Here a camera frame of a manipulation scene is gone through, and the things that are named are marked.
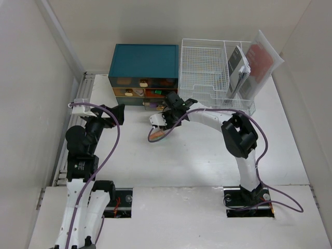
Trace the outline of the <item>orange pastel highlighter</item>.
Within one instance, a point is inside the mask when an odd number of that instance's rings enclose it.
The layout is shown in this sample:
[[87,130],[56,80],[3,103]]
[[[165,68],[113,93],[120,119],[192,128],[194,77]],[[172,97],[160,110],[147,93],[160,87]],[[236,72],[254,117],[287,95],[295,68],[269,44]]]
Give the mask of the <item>orange pastel highlighter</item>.
[[151,134],[150,139],[155,140],[155,139],[158,139],[158,138],[163,137],[163,136],[164,136],[164,132],[163,131],[158,131],[158,132],[155,132],[155,133]]

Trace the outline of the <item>green cap black highlighter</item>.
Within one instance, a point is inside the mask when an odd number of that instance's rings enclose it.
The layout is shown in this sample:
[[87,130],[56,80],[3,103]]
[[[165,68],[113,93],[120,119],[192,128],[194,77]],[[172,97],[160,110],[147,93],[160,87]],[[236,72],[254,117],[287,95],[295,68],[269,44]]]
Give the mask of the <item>green cap black highlighter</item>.
[[155,94],[158,94],[158,95],[168,95],[169,92],[168,91],[164,91],[164,90],[155,90]]

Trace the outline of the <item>black spiral notebook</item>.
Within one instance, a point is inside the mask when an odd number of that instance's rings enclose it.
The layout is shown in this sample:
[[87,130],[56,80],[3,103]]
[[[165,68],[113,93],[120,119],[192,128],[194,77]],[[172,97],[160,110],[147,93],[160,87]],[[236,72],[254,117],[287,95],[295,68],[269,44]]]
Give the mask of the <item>black spiral notebook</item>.
[[236,46],[228,60],[229,88],[227,99],[233,99],[251,73],[250,64],[239,46]]

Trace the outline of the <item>red booklet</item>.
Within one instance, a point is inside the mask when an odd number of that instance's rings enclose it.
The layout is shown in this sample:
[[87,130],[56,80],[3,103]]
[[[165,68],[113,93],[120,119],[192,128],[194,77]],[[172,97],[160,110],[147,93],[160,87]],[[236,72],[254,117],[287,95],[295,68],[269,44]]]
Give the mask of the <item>red booklet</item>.
[[284,60],[271,46],[262,31],[258,31],[252,41],[246,58],[249,62],[251,73],[239,90],[244,100],[253,100],[266,84],[273,71],[277,69]]

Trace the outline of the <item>purple cap black highlighter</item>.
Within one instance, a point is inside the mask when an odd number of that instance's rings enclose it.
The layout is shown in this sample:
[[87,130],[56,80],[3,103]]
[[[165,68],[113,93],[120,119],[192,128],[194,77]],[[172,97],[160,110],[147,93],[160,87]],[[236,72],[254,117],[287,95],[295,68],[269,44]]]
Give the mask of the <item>purple cap black highlighter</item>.
[[158,106],[159,106],[159,104],[156,103],[156,102],[150,102],[149,105],[148,105],[148,107],[151,108],[151,109],[155,109],[155,108],[157,108]]

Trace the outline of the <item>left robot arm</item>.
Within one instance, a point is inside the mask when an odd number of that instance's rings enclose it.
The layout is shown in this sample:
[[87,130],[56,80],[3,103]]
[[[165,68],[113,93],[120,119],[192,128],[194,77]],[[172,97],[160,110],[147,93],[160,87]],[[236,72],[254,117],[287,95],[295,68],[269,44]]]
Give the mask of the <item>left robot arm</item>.
[[104,225],[104,211],[116,200],[113,181],[95,177],[105,165],[95,154],[104,129],[119,129],[125,105],[113,108],[90,103],[71,103],[73,113],[86,124],[70,127],[66,134],[66,206],[54,248],[95,248]]

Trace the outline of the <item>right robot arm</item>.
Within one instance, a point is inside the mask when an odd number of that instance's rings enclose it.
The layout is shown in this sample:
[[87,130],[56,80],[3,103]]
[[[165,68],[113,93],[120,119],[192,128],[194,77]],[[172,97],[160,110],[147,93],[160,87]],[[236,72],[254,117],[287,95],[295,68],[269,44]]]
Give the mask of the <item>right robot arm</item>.
[[175,92],[165,97],[165,104],[169,109],[162,114],[164,130],[172,128],[183,117],[222,133],[225,146],[238,165],[241,200],[246,204],[257,201],[262,190],[255,169],[258,134],[245,113],[233,110],[231,114],[223,114],[194,99],[184,101]]

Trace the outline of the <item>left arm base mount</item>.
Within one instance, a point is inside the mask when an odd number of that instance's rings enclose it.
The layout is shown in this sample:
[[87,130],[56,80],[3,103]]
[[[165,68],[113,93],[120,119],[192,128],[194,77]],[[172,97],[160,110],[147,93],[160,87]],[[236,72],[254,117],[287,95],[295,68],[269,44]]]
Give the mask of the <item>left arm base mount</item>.
[[115,198],[104,210],[105,218],[131,218],[133,202],[132,188],[116,188]]

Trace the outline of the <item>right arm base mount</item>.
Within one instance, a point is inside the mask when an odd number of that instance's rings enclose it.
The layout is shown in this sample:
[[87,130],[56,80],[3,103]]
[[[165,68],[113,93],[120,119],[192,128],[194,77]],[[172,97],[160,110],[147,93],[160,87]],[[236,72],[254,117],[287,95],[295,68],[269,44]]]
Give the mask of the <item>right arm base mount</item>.
[[274,210],[270,200],[269,190],[263,188],[254,199],[245,197],[240,187],[225,187],[224,205],[228,218],[274,218]]

